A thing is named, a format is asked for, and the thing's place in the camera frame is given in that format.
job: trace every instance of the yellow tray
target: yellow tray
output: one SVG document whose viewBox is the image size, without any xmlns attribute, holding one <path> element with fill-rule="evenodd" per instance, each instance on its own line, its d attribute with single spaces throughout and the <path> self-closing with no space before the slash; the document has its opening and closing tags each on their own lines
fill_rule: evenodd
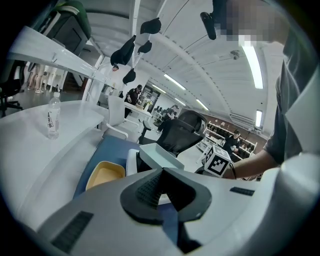
<svg viewBox="0 0 320 256">
<path fill-rule="evenodd" d="M 102 161 L 94 168 L 86 184 L 85 190 L 91 189 L 102 183 L 111 182 L 125 177 L 125 168 L 121 165 Z"/>
</svg>

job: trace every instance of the office chair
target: office chair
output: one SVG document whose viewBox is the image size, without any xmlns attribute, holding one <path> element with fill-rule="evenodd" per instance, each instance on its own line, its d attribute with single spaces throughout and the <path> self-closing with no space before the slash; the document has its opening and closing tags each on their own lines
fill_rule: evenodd
<svg viewBox="0 0 320 256">
<path fill-rule="evenodd" d="M 203 133 L 208 123 L 207 119 L 202 114 L 193 110 L 183 112 L 178 119 L 194 127 L 195 131 L 198 133 Z"/>
<path fill-rule="evenodd" d="M 160 138 L 155 141 L 145 138 L 146 131 L 151 131 L 151 127 L 147 121 L 143 121 L 144 129 L 139 138 L 139 143 L 142 145 L 157 143 L 177 157 L 181 152 L 196 145 L 205 137 L 203 133 L 196 133 L 194 127 L 179 119 L 168 120 L 167 122 Z"/>
<path fill-rule="evenodd" d="M 24 66 L 25 63 L 20 60 L 8 60 L 6 63 L 0 83 L 0 109 L 2 111 L 2 117 L 6 116 L 6 110 L 8 108 L 23 110 L 18 101 L 8 102 L 7 98 L 20 92 L 25 79 Z"/>
<path fill-rule="evenodd" d="M 166 122 L 160 138 L 155 141 L 145 138 L 146 132 L 151 131 L 151 127 L 147 121 L 144 121 L 144 129 L 139 143 L 142 145 L 157 143 L 177 157 L 181 152 L 196 145 L 205 137 L 203 131 L 207 125 L 207 119 L 193 110 L 184 112 L 178 119 Z"/>
</svg>

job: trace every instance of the fluorescent light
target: fluorescent light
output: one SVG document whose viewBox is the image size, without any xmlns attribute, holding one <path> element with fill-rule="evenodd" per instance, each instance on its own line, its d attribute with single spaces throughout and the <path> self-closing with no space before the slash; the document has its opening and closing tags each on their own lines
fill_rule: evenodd
<svg viewBox="0 0 320 256">
<path fill-rule="evenodd" d="M 155 86 L 154 84 L 152 85 L 154 88 L 156 88 L 157 90 L 159 90 L 160 92 L 166 94 L 166 92 L 164 90 L 161 90 L 158 86 Z"/>
<path fill-rule="evenodd" d="M 196 99 L 196 101 L 197 101 L 205 110 L 209 110 L 200 100 Z"/>
<path fill-rule="evenodd" d="M 263 89 L 261 69 L 255 48 L 253 46 L 242 46 L 242 48 L 251 68 L 255 88 Z"/>
<path fill-rule="evenodd" d="M 170 76 L 168 76 L 167 74 L 164 74 L 165 78 L 168 78 L 171 82 L 175 83 L 177 86 L 179 86 L 182 90 L 185 90 L 186 88 L 184 88 L 180 83 L 178 83 L 176 80 L 172 79 Z"/>
<path fill-rule="evenodd" d="M 256 111 L 256 116 L 255 116 L 255 126 L 256 127 L 260 127 L 261 120 L 262 120 L 262 111 L 257 110 Z"/>
<path fill-rule="evenodd" d="M 176 100 L 177 102 L 179 102 L 180 104 L 186 106 L 186 104 L 184 104 L 182 101 L 178 100 L 177 98 L 175 98 L 175 100 Z"/>
</svg>

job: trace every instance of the white ceiling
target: white ceiling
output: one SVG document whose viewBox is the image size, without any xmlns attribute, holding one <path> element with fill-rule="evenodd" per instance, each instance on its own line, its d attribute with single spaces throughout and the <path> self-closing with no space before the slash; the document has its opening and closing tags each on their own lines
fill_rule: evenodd
<svg viewBox="0 0 320 256">
<path fill-rule="evenodd" d="M 81 2 L 87 11 L 92 39 L 103 54 L 110 57 L 131 37 L 135 0 Z M 276 104 L 276 95 L 268 95 L 268 87 L 272 86 L 268 80 L 275 80 L 275 69 L 267 68 L 270 58 L 265 58 L 270 51 L 265 51 L 264 45 L 255 47 L 263 80 L 263 89 L 256 89 L 249 62 L 239 43 L 219 36 L 219 31 L 216 40 L 208 38 L 200 13 L 211 12 L 212 8 L 212 0 L 141 0 L 136 26 L 136 51 L 149 37 L 148 34 L 140 35 L 143 22 L 159 14 L 162 27 L 160 33 L 150 37 L 152 49 L 143 54 L 136 68 L 150 74 L 149 84 L 157 85 L 169 97 L 178 98 L 199 112 L 204 112 L 204 109 L 196 99 L 206 105 L 209 115 L 230 122 L 230 114 L 252 120 L 256 118 L 256 110 L 263 111 L 263 120 L 274 115 L 266 113 L 267 110 L 275 111 L 274 107 L 267 107 L 268 101 Z M 233 50 L 240 51 L 239 59 L 234 60 L 230 56 Z M 273 54 L 281 58 L 281 49 L 276 53 L 273 51 Z M 167 80 L 165 73 L 186 90 Z M 268 126 L 272 127 L 274 120 L 268 117 L 267 121 Z"/>
</svg>

